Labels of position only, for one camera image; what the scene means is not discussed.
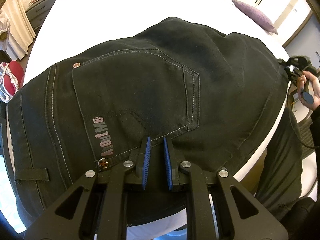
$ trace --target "triangular cutout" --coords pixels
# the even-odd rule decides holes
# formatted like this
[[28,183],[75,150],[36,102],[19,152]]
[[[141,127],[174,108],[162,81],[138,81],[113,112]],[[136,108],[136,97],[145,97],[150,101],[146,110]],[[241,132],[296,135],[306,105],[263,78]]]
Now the triangular cutout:
[[257,208],[252,205],[252,203],[247,200],[247,198],[242,195],[242,193],[236,187],[231,187],[231,193],[236,202],[241,219],[247,219],[259,213]]
[[55,214],[66,219],[73,219],[83,187],[77,188],[56,210]]

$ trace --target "white rope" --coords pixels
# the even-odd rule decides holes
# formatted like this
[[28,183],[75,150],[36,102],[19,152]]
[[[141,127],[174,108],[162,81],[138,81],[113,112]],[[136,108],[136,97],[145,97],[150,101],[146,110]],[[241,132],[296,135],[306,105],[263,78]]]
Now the white rope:
[[12,96],[10,94],[8,94],[6,91],[3,91],[2,88],[5,88],[4,87],[4,76],[5,74],[7,74],[10,79],[11,79],[11,83],[14,85],[15,87],[15,92],[16,93],[19,89],[19,82],[17,80],[17,78],[11,73],[11,70],[9,68],[9,63],[4,63],[2,62],[0,64],[0,68],[1,70],[3,71],[1,77],[0,77],[0,90],[1,92],[5,95],[6,98],[4,98],[1,94],[0,94],[0,99],[2,101],[4,101],[5,103],[8,103],[10,101],[10,99],[12,98]]

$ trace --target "drawer handle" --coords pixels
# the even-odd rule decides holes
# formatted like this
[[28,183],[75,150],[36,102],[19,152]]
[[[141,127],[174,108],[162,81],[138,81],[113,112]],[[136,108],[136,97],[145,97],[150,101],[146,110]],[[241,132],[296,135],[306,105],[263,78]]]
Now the drawer handle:
[[44,7],[45,7],[45,5],[44,5],[44,6],[42,6],[40,9],[36,10],[36,12],[38,12],[38,11],[42,10]]

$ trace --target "metal button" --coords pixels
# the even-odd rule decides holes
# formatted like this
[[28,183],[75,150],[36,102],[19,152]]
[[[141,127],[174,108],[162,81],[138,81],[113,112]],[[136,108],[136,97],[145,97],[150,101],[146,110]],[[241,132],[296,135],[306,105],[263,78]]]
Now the metal button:
[[229,176],[229,173],[225,170],[222,170],[222,171],[219,171],[219,176],[220,177],[223,177],[223,178],[226,178]]
[[184,168],[189,168],[191,166],[191,163],[188,161],[183,161],[181,162],[181,166]]
[[107,159],[105,158],[102,158],[98,161],[98,166],[101,168],[101,169],[106,169],[108,168],[108,162],[107,162]]
[[74,64],[73,64],[73,68],[80,67],[80,65],[81,65],[80,63],[74,63]]
[[94,171],[87,171],[85,175],[87,178],[92,178],[94,175],[96,175],[96,173]]
[[132,161],[125,161],[124,163],[123,163],[123,166],[124,167],[131,167],[133,165],[133,162]]

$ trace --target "gray wall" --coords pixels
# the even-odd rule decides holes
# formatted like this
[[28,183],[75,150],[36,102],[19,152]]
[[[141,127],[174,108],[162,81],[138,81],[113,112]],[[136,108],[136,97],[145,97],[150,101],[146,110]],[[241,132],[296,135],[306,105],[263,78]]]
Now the gray wall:
[[285,50],[289,56],[308,56],[315,68],[320,67],[320,24],[314,15]]

